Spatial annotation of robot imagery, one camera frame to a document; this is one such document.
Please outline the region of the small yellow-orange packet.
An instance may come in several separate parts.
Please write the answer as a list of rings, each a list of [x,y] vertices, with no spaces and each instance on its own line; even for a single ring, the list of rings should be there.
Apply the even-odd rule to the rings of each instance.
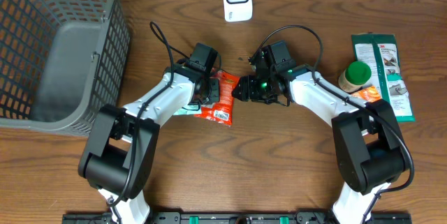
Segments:
[[[375,86],[370,86],[351,94],[353,97],[361,98],[367,102],[373,103],[381,100],[381,94]]]

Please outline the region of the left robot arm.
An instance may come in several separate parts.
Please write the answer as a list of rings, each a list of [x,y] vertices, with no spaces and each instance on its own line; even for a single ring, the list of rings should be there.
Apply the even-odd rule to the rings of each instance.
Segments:
[[[181,66],[167,68],[143,97],[98,112],[78,165],[104,198],[113,223],[145,223],[150,214],[143,188],[154,160],[159,131],[176,111],[211,96],[218,86],[212,72]]]

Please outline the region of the orange-red snack bag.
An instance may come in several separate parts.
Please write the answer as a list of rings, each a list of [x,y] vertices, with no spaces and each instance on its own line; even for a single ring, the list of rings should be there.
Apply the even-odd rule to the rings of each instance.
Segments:
[[[232,91],[237,86],[240,78],[223,70],[219,70],[214,77],[219,80],[219,102],[201,107],[201,113],[195,114],[194,117],[232,126],[234,104]]]

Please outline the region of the green white 3M package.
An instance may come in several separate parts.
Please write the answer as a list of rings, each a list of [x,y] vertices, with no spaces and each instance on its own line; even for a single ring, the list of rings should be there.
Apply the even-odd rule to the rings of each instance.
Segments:
[[[362,33],[352,35],[351,40],[356,60],[366,63],[372,71],[365,86],[374,86],[382,99],[391,104],[398,122],[414,122],[416,118],[402,77],[395,36]]]

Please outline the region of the green-lid white jar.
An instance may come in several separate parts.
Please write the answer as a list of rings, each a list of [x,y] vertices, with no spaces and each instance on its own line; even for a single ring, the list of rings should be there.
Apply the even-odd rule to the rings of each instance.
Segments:
[[[372,76],[371,68],[362,61],[352,62],[339,76],[339,88],[346,93],[359,90]]]

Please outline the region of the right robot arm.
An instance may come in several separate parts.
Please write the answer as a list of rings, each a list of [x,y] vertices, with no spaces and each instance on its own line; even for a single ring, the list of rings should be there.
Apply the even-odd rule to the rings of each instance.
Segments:
[[[402,190],[414,176],[414,163],[390,104],[352,97],[303,65],[281,72],[241,77],[232,91],[241,101],[288,103],[311,110],[332,129],[337,166],[344,180],[329,214],[306,214],[315,223],[410,223],[408,214],[375,214],[384,193]]]

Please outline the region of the light teal snack packet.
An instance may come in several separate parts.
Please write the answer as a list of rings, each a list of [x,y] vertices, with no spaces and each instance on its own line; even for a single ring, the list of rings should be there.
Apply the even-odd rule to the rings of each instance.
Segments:
[[[189,108],[181,108],[181,109],[178,109],[178,111],[176,111],[174,113],[174,115],[179,116],[179,115],[189,115],[189,114],[195,114],[195,113],[196,113],[196,110],[192,110]]]

